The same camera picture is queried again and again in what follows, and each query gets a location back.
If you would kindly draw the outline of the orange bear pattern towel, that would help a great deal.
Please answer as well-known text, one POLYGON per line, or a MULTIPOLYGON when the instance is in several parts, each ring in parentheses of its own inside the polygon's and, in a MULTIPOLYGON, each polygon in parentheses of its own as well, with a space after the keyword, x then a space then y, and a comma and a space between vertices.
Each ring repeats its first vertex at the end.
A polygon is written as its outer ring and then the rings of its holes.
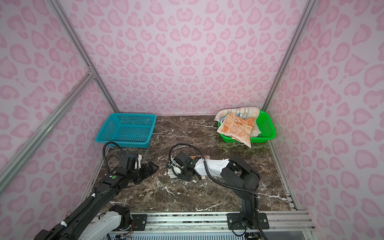
POLYGON ((242 119, 234 113, 229 113, 224 118, 217 132, 231 137, 231 139, 237 140, 249 148, 251 147, 251 138, 256 138, 262 133, 255 118, 242 119))

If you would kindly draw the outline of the teal plastic basket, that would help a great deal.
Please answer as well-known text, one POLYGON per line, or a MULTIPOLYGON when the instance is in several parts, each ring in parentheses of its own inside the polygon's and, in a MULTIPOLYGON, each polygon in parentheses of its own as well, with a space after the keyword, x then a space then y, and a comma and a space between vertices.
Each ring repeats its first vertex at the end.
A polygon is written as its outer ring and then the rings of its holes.
POLYGON ((157 116, 151 114, 111 114, 101 127, 96 142, 115 142, 124 148, 148 148, 157 116))

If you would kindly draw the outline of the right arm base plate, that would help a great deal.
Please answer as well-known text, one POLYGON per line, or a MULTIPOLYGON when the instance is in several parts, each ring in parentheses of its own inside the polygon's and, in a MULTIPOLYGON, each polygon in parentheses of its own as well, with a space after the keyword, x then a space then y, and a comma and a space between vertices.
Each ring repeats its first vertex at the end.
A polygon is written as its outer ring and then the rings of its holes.
POLYGON ((262 230, 269 230, 270 225, 266 213, 258 213, 258 217, 251 220, 246 219, 240 213, 227 214, 227 223, 230 230, 257 230, 261 227, 262 230))

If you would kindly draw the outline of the aluminium front rail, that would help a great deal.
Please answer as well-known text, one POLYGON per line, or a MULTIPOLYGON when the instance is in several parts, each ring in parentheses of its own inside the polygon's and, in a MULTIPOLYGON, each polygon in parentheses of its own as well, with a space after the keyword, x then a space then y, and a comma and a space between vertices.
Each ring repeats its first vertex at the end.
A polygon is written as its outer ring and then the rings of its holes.
POLYGON ((144 231, 113 232, 117 212, 96 216, 78 240, 317 240, 319 236, 306 211, 265 212, 269 230, 230 230, 227 214, 237 212, 164 212, 146 214, 144 231))

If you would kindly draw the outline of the left diagonal aluminium strut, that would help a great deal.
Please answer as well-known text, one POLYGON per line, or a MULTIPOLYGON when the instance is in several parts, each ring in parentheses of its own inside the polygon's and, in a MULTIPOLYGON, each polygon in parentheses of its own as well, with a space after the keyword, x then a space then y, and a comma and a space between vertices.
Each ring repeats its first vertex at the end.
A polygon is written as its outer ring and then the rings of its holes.
POLYGON ((88 72, 81 82, 72 89, 70 94, 58 105, 58 107, 49 115, 49 117, 34 132, 31 138, 22 148, 12 157, 10 162, 1 171, 1 193, 10 185, 13 179, 18 175, 26 165, 30 157, 42 145, 52 130, 58 125, 64 115, 82 95, 89 83, 94 80, 94 72, 88 72))

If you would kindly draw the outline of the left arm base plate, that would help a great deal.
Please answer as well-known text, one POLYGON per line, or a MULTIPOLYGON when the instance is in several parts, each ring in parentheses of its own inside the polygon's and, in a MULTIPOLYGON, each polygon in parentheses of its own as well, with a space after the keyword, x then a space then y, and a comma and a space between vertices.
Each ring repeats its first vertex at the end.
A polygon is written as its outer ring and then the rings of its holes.
POLYGON ((130 231, 144 231, 147 224, 146 214, 133 214, 133 215, 120 215, 118 226, 113 229, 113 232, 130 232, 130 231))

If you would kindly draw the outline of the aluminium post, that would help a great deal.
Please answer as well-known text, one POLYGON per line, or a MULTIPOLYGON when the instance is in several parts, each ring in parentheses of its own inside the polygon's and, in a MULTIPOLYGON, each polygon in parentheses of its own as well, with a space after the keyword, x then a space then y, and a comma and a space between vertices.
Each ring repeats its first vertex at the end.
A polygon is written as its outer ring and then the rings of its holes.
POLYGON ((107 102, 109 103, 109 105, 113 109, 113 112, 119 113, 120 111, 119 111, 115 101, 113 100, 112 96, 108 92, 106 85, 104 84, 99 73, 97 72, 96 67, 90 58, 90 55, 86 51, 84 44, 82 43, 79 35, 76 33, 73 25, 71 24, 71 21, 70 21, 68 15, 66 14, 66 12, 64 11, 64 8, 61 5, 60 1, 48 0, 47 2, 50 5, 53 12, 55 13, 55 15, 57 16, 60 24, 64 28, 65 32, 67 33, 68 37, 70 38, 71 42, 73 43, 75 49, 79 53, 80 58, 84 61, 84 63, 88 67, 91 74, 95 75, 98 86, 101 89, 101 92, 103 93, 103 95, 105 96, 107 102))
POLYGON ((283 74, 286 70, 286 68, 289 66, 289 62, 294 55, 295 48, 297 47, 298 43, 300 42, 300 39, 305 32, 306 26, 309 23, 309 20, 313 14, 313 12, 316 10, 317 5, 319 1, 316 0, 310 0, 306 2, 305 8, 303 10, 303 13, 301 17, 299 18, 298 25, 293 32, 292 38, 289 41, 288 47, 285 51, 284 57, 282 59, 282 62, 278 68, 277 74, 275 75, 275 78, 272 82, 271 89, 268 92, 266 101, 263 105, 262 110, 266 112, 273 101, 273 96, 277 90, 277 87, 279 85, 279 82, 281 81, 283 74))

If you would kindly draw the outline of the blue patterned towel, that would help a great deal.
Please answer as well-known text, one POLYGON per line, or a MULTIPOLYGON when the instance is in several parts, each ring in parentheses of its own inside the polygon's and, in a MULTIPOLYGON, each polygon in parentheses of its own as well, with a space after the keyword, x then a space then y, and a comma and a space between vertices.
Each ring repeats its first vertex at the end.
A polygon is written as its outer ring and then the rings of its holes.
POLYGON ((237 116, 243 120, 250 119, 250 118, 257 118, 259 116, 258 113, 239 113, 237 116))

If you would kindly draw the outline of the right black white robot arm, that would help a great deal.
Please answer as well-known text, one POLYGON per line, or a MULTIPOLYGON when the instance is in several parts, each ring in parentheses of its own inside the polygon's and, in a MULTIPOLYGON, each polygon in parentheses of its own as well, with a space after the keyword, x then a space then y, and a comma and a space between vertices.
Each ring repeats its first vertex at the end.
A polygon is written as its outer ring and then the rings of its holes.
POLYGON ((210 179, 214 183, 232 190, 241 199, 240 224, 254 229, 257 226, 259 172, 239 156, 223 160, 206 160, 190 157, 180 152, 171 158, 171 177, 191 181, 210 179))

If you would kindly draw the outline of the cream rabbit lettered towel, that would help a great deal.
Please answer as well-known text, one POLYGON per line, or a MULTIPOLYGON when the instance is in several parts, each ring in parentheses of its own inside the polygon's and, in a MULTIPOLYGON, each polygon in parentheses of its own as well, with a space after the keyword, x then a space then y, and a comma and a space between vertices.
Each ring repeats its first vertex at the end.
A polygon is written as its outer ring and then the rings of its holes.
POLYGON ((168 175, 171 179, 178 178, 189 182, 193 176, 197 176, 199 180, 203 179, 196 170, 197 162, 203 160, 201 156, 187 156, 179 153, 175 158, 169 157, 167 164, 168 175))

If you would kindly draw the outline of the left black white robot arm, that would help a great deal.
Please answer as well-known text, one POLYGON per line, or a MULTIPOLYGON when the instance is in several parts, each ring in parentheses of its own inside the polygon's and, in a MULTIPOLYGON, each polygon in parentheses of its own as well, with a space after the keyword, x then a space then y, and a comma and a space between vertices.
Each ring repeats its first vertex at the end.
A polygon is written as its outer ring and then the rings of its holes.
POLYGON ((63 221, 51 230, 42 230, 36 240, 78 240, 98 212, 130 183, 140 184, 156 173, 159 166, 139 163, 139 154, 123 155, 115 172, 106 174, 92 193, 63 221))

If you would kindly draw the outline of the left rear aluminium post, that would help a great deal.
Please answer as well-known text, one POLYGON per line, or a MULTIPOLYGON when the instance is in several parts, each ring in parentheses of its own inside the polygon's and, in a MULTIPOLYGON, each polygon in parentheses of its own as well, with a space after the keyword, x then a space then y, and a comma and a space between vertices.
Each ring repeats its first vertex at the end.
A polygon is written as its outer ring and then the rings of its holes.
POLYGON ((115 101, 113 100, 112 96, 108 92, 106 85, 104 84, 99 73, 97 72, 96 67, 90 58, 90 55, 86 51, 84 44, 82 43, 79 35, 76 33, 73 25, 71 24, 71 21, 70 21, 68 15, 66 14, 66 12, 64 11, 64 8, 61 5, 60 1, 48 0, 47 2, 50 5, 53 12, 55 13, 55 15, 57 16, 60 24, 64 28, 65 32, 67 33, 68 37, 70 38, 71 42, 73 43, 75 49, 79 53, 80 58, 84 61, 84 63, 88 67, 91 74, 95 75, 98 86, 101 89, 101 92, 103 93, 103 95, 105 96, 107 102, 109 103, 109 105, 113 109, 113 112, 119 113, 120 111, 119 111, 115 101))

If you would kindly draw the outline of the right rear aluminium post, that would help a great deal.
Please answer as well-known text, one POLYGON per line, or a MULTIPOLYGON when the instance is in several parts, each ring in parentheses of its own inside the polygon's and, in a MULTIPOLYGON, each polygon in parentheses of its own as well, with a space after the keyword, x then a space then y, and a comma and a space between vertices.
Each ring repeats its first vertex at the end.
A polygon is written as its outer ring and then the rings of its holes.
POLYGON ((299 18, 298 25, 293 32, 292 38, 289 41, 288 47, 285 51, 284 57, 282 59, 282 62, 278 68, 277 74, 275 75, 275 78, 272 82, 271 89, 268 92, 266 101, 263 105, 262 110, 266 112, 273 101, 273 96, 277 90, 277 87, 279 85, 279 82, 281 81, 283 74, 286 70, 286 68, 289 66, 289 62, 294 55, 295 48, 297 47, 298 43, 300 42, 300 39, 305 32, 306 26, 309 23, 309 20, 313 14, 313 12, 316 10, 317 5, 319 1, 316 0, 310 0, 306 2, 305 8, 303 10, 303 13, 301 17, 299 18))

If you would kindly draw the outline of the pale pink patterned towel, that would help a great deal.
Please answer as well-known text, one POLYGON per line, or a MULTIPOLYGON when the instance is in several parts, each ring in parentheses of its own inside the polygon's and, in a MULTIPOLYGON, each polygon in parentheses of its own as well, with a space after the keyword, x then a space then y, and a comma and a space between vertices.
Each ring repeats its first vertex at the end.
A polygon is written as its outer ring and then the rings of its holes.
POLYGON ((241 107, 241 108, 233 108, 233 109, 224 109, 219 111, 216 114, 214 121, 220 122, 223 118, 225 118, 230 113, 233 113, 235 115, 239 113, 254 113, 254 114, 258 113, 260 115, 260 112, 261 110, 258 107, 241 107))

